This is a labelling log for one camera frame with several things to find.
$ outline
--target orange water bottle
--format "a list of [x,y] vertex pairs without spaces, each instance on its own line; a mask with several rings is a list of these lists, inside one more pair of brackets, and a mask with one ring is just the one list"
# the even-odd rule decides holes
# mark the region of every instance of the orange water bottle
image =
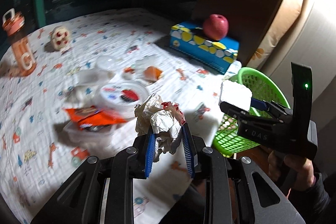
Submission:
[[9,42],[16,58],[22,76],[28,76],[36,68],[36,60],[28,43],[28,38],[23,30],[25,18],[21,12],[15,13],[10,9],[2,17],[2,28],[7,32]]

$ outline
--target tissue box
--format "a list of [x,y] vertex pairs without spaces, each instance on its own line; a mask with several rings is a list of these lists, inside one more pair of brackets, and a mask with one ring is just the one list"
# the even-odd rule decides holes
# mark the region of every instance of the tissue box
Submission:
[[224,74],[237,58],[239,43],[229,37],[211,41],[201,25],[186,21],[171,27],[169,46]]

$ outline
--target basket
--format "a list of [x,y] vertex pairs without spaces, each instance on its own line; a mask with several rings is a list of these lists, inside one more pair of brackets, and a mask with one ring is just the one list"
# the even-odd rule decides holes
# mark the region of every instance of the basket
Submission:
[[[289,104],[276,84],[265,74],[252,68],[241,68],[237,75],[230,78],[233,82],[245,85],[252,91],[252,96],[258,100],[275,101],[289,108]],[[270,117],[266,112],[250,108],[251,115],[260,117]],[[238,136],[237,120],[228,115],[224,115],[223,120],[213,140],[213,146],[226,157],[232,154],[258,146],[246,138]]]

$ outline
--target tablecloth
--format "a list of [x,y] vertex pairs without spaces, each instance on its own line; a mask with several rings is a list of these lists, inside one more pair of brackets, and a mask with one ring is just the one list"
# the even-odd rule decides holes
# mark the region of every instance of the tablecloth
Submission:
[[[59,25],[72,33],[65,53],[53,51],[49,42]],[[92,99],[95,88],[77,87],[76,73],[92,69],[99,55],[115,57],[116,76],[111,81],[118,82],[122,70],[135,60],[158,54],[164,77],[147,86],[149,92],[178,102],[192,134],[211,145],[223,116],[218,107],[221,82],[241,64],[236,61],[220,75],[174,52],[168,48],[172,25],[144,9],[123,9],[43,27],[28,35],[37,61],[28,77],[17,76],[12,50],[6,52],[0,62],[0,191],[21,223],[31,222],[77,168],[78,159],[114,156],[137,136],[135,119],[119,128],[105,148],[78,147],[62,130],[69,120],[63,108],[80,107]],[[135,223],[159,223],[189,184],[182,145],[175,155],[161,155],[147,180],[134,180]]]

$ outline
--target crumpled tissue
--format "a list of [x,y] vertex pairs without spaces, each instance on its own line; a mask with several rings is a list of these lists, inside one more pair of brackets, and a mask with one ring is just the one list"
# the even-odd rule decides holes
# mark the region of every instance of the crumpled tissue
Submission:
[[135,107],[134,113],[138,136],[147,134],[150,126],[156,136],[153,162],[159,161],[161,153],[169,152],[173,155],[181,143],[180,130],[185,123],[179,104],[163,102],[160,95],[153,93],[142,105]]

